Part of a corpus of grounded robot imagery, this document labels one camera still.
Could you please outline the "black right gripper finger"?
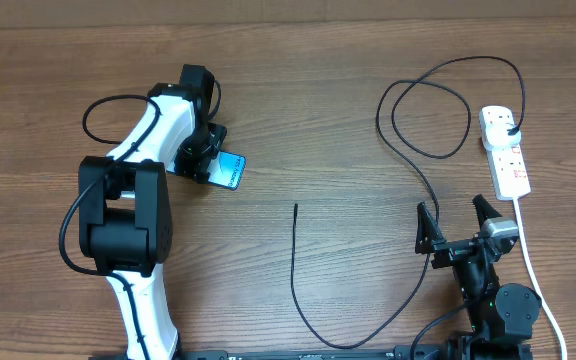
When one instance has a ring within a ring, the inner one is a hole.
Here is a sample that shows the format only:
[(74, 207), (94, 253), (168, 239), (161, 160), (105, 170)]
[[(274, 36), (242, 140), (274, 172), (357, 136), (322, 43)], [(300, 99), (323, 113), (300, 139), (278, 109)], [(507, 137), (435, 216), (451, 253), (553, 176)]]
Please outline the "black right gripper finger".
[(498, 220), (502, 215), (481, 195), (472, 199), (479, 224), (480, 235), (496, 235), (499, 232)]
[(417, 254), (431, 254), (446, 243), (437, 221), (431, 216), (426, 204), (417, 205), (417, 235), (415, 252)]

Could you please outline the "Samsung Galaxy smartphone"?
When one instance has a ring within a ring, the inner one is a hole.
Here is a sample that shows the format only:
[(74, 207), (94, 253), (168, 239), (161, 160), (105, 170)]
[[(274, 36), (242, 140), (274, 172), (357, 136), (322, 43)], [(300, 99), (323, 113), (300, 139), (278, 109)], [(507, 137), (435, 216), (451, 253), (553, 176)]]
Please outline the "Samsung Galaxy smartphone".
[(246, 158), (242, 155), (220, 151), (208, 167), (208, 183), (214, 186), (236, 190), (242, 180)]

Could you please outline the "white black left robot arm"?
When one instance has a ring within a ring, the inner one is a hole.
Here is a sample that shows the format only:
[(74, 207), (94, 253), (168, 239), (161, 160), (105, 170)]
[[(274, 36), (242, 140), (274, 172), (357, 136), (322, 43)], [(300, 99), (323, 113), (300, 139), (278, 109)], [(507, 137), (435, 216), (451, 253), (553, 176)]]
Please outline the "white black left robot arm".
[(163, 264), (173, 240), (167, 176), (215, 182), (227, 130), (214, 123), (221, 89), (204, 66), (186, 64), (178, 83), (142, 96), (144, 115), (107, 155), (79, 167), (79, 246), (90, 275), (113, 289), (124, 322), (126, 359), (178, 359), (181, 339), (169, 314)]

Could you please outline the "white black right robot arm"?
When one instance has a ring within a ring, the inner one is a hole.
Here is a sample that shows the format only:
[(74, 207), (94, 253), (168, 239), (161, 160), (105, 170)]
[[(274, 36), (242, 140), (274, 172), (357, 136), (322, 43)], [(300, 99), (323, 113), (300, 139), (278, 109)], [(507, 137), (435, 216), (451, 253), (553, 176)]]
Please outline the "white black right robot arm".
[[(450, 268), (463, 304), (424, 327), (413, 340), (412, 359), (531, 359), (533, 325), (542, 307), (541, 296), (525, 285), (502, 285), (494, 264), (519, 241), (517, 223), (496, 211), (483, 196), (473, 198), (480, 230), (470, 239), (447, 241), (424, 203), (417, 205), (415, 252), (432, 258), (435, 269)], [(432, 328), (461, 311), (471, 324), (440, 345), (422, 345)]]

